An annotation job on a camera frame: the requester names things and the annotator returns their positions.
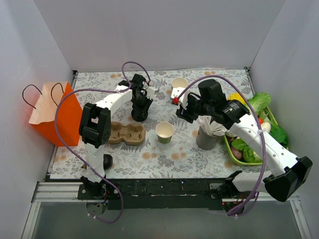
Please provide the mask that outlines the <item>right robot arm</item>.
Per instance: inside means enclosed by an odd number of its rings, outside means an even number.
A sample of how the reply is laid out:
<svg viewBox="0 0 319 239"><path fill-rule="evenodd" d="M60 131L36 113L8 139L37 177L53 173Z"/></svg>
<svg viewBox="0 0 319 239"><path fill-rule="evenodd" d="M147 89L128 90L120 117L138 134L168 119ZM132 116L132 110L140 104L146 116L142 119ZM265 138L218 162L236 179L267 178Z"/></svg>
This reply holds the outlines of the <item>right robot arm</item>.
<svg viewBox="0 0 319 239"><path fill-rule="evenodd" d="M173 88L171 98L180 105L176 115L193 123L198 116L211 116L217 123L244 140L263 159L260 173L236 171L225 179L216 192L231 198L250 192L249 199L256 192L265 192L280 202L286 201L302 186L313 162L306 156L298 157L280 145L269 133L262 130L252 108L246 108L237 100L227 100L217 76L205 76L195 80L200 97L191 95L189 87Z"/></svg>

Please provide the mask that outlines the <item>green paper cup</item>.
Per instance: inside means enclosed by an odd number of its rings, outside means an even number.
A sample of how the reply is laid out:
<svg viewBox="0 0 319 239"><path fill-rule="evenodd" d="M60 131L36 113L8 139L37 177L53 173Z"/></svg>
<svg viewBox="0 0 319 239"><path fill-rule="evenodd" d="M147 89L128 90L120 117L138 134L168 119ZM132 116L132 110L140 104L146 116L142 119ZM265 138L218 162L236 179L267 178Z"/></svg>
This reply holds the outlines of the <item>green paper cup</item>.
<svg viewBox="0 0 319 239"><path fill-rule="evenodd" d="M156 134L160 143L170 143L173 133L174 127L167 121L162 121L156 126Z"/></svg>

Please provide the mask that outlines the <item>brown cardboard cup carrier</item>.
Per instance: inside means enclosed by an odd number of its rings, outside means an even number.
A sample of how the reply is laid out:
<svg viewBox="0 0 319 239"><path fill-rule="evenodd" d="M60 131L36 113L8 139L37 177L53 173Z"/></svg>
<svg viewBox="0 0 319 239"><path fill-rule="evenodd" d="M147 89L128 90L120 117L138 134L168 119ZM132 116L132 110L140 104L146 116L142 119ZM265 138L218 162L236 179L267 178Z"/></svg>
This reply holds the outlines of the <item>brown cardboard cup carrier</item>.
<svg viewBox="0 0 319 239"><path fill-rule="evenodd" d="M120 122L111 122L111 135L108 144L125 142L127 145L141 145L146 138L145 127L140 123L124 125Z"/></svg>

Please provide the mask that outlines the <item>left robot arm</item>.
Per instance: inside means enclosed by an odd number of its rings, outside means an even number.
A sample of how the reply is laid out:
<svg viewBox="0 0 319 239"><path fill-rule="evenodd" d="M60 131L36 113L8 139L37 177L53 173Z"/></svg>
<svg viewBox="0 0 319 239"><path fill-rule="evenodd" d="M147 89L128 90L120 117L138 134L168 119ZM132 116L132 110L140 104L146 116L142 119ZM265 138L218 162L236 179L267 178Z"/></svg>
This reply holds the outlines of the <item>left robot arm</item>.
<svg viewBox="0 0 319 239"><path fill-rule="evenodd" d="M119 139L118 135L111 133L112 115L123 104L132 102L132 118L136 122L144 122L156 91L142 75L135 74L132 80L122 80L102 100L84 105L79 134L86 150L86 171L81 181L93 198L101 199L107 193L102 181L105 179L105 170L113 161L104 153L104 147L112 137Z"/></svg>

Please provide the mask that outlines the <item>black plastic cup lid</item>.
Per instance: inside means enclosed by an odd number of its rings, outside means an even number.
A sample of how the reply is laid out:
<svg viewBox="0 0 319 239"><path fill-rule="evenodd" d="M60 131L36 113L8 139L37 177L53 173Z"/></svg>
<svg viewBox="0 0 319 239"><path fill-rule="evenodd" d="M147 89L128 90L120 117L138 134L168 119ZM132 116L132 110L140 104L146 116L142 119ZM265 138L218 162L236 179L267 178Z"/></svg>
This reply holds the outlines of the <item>black plastic cup lid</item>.
<svg viewBox="0 0 319 239"><path fill-rule="evenodd" d="M137 109L132 109L131 116L136 122L144 122L148 118L147 111L139 111Z"/></svg>

